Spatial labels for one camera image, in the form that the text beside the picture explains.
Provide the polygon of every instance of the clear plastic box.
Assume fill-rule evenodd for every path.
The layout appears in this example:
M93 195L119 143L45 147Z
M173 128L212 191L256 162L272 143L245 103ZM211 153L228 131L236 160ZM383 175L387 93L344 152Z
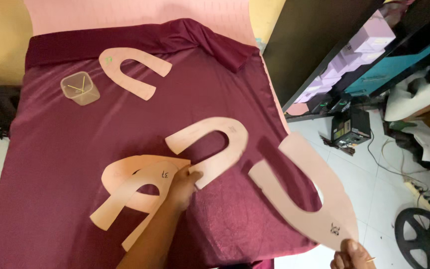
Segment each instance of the clear plastic box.
M100 98L99 90L87 72L81 71L61 80L64 95L84 106Z

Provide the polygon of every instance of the gold pin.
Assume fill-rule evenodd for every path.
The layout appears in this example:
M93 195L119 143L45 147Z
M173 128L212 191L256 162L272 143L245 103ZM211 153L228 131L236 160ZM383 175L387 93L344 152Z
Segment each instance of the gold pin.
M74 87L74 86L71 86L71 85L68 85L68 87L71 87L71 88L74 88L74 89L78 89L78 90L80 90L81 92L84 92L83 90L81 90L81 89L79 89L79 88L76 88L76 87Z
M81 92L84 92L84 82L86 81L86 77L85 76L83 76L82 77L82 89L79 89L79 88L76 88L76 87L74 87L74 86L71 86L71 85L68 85L69 87L71 87L71 88L74 88L74 89L78 89L78 90L80 90Z

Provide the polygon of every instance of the electrical cable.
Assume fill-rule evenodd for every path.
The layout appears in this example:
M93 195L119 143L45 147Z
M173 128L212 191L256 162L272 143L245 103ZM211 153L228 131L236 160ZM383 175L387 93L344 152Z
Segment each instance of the electrical cable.
M419 208L419 199L421 198L421 193L419 193L419 197L418 197L418 208ZM426 225L424 225L424 222L421 219L421 216L419 216L419 220L421 221L422 227L424 227L425 230L427 230Z
M429 192L430 191L430 188L429 188L429 186L426 184L426 183L424 183L424 182L422 182L422 181L420 181L420 180L416 180L415 178L413 178L413 177L411 177L411 176L409 176L409 174L415 174L415 173L421 173L421 172L425 172L424 170L423 171L416 171L416 172L412 172L412 173L409 173L409 174L405 174L405 173L403 173L403 166L404 166L404 153L402 154L402 162L401 162L401 171L400 171L400 173L397 173L397 172L394 172L394 171L391 171L391 170L389 170L388 168L386 168L386 167L384 167L384 166L382 166L382 165L380 165L379 164L379 162L378 161L376 161L376 158L374 157L374 154L371 152L371 150L369 149L369 146L373 143L373 141L374 141L374 133L373 133L373 131L371 130L371 135L373 136L373 138L371 139L371 141L369 142L369 144L367 145L367 151L369 152L369 154L371 154L371 156L373 157L373 160L374 160L374 162L380 167L380 168L383 168L384 170L386 170L386 171L388 171L388 172L391 172L391 173L393 173L393 174L396 174L396 175L400 175L400 176L402 176L403 177L403 179L404 180L406 180L405 178L408 178L409 180L411 180L411 181L415 181L415 182L418 182L418 183L421 183L421 184L423 184L424 186L426 186L426 189L424 189L423 187L419 187L419 188L421 188L421 190L419 191L419 189L418 188L416 188L418 191L419 191L419 197L418 197L418 201L417 201L417 207L419 207L419 199L421 198L421 195L423 194L423 193L426 193L426 192ZM389 143L388 141L386 141L384 144L383 144L383 146L382 146L382 148L381 148L381 153L383 154L383 157L384 157L384 152L383 152L383 149L384 149L384 146L387 144L387 143Z
M373 139L371 139L371 141L369 142L369 144L367 145L367 151L369 152L369 154L371 154L371 156L373 156L373 159L374 159L374 162L380 167L380 168L383 168L384 170L386 170L386 171L388 171L388 172L391 172L391 173L393 173L393 174L396 174L396 175L400 175L400 176L402 176L402 177L407 177L407 178L409 178L410 180L413 180L413 181L415 181L415 182L419 182L419 183L421 183L421 184L423 184L423 185L425 185L426 186L426 191L429 189L429 187L428 187L428 185L426 184L426 183L424 183L424 182L422 182L422 181L420 181L420 180L416 180L415 178L413 178L413 177L410 177L410 176L408 176L408 175L406 175L406 174L401 174L401 173L397 173L397 172L394 172L394 171L391 171L391 170L389 170L389 169L387 169L387 168L385 168L384 166L382 166L382 165L380 165L379 164L379 162L377 162L376 161L376 158L374 157L374 155L373 155L373 153L371 152L371 150L369 149L369 146L371 145L371 143L373 143L373 141L374 141L374 133L373 133L373 131L371 130L371 135L373 136Z

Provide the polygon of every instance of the power strip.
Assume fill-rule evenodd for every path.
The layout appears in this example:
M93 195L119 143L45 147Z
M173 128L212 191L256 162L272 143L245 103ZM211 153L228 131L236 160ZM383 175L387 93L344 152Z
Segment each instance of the power strip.
M416 185L412 181L404 181L404 185L408 187L408 189L415 197L417 197L416 200L419 198L419 204L421 204L422 206L424 206L424 208L430 211L429 201L424 198L424 195L420 194L419 190L416 190Z

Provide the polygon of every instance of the pink bedsheet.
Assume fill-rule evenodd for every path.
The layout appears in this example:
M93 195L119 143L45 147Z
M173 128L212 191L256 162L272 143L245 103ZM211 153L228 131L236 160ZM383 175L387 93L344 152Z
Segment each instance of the pink bedsheet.
M122 64L124 73L157 87L150 100L105 75L98 57L111 47L134 47L173 64L166 77L134 61ZM59 85L79 71L89 73L101 95L87 106L67 99ZM257 48L190 19L33 37L0 180L0 268L115 268L125 254L120 244L146 214L124 208L108 231L97 228L89 216L109 197L102 171L128 156L176 157L164 138L213 116L242 122L248 146L236 165L193 195L169 267L210 268L313 248L247 175L254 163L277 155L287 135ZM223 134L211 133L181 157L197 163L225 145ZM290 197L318 210L311 181L278 158L272 165Z

